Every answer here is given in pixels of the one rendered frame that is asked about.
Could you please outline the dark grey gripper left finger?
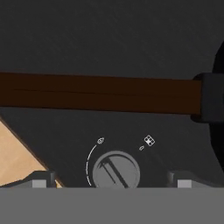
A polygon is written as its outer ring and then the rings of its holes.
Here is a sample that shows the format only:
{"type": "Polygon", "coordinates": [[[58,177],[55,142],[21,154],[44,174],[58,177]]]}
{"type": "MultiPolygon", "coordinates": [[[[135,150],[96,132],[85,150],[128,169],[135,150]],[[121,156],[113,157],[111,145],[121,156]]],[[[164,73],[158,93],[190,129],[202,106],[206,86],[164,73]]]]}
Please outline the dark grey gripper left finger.
{"type": "Polygon", "coordinates": [[[33,171],[27,177],[2,185],[2,188],[55,188],[54,171],[33,171]]]}

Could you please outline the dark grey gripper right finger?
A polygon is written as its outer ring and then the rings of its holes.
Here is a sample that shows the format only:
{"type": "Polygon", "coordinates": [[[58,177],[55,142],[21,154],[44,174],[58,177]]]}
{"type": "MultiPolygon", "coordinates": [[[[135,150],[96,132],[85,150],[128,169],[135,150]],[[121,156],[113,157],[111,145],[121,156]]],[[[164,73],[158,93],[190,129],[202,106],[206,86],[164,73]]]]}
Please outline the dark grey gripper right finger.
{"type": "Polygon", "coordinates": [[[189,171],[169,171],[167,180],[167,186],[172,188],[224,188],[224,185],[206,181],[189,171]]]}

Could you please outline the grey stove knob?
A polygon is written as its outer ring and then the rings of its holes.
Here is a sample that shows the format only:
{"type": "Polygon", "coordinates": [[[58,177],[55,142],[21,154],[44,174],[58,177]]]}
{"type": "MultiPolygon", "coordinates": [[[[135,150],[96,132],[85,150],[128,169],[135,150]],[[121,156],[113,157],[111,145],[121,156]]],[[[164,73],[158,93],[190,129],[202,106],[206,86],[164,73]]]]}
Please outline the grey stove knob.
{"type": "Polygon", "coordinates": [[[137,161],[130,154],[119,150],[101,155],[92,170],[92,180],[98,188],[137,188],[140,177],[137,161]]]}

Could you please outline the black stove hob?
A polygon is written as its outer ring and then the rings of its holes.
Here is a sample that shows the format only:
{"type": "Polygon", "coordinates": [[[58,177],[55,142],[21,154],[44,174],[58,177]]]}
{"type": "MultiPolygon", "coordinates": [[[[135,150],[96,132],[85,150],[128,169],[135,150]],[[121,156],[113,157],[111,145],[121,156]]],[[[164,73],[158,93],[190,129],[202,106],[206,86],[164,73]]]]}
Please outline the black stove hob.
{"type": "MultiPolygon", "coordinates": [[[[224,0],[0,0],[0,71],[190,79],[224,42],[224,0]]],[[[224,185],[209,128],[186,115],[0,108],[0,118],[67,187],[87,185],[99,139],[224,185]]]]}

